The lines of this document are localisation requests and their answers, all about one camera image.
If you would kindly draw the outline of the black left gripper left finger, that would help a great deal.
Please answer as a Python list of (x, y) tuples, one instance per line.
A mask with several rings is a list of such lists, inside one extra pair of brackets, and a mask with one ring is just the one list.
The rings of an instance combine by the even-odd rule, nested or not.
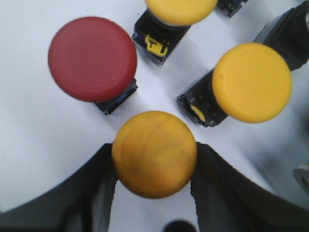
[(1, 213), (2, 232), (106, 232), (117, 176), (112, 144), (40, 197)]

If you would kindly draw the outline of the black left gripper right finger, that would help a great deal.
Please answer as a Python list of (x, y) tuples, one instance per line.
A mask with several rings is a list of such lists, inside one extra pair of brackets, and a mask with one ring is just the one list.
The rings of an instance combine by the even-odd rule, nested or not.
[(191, 179), (201, 232), (307, 232), (309, 212), (260, 187), (197, 143)]

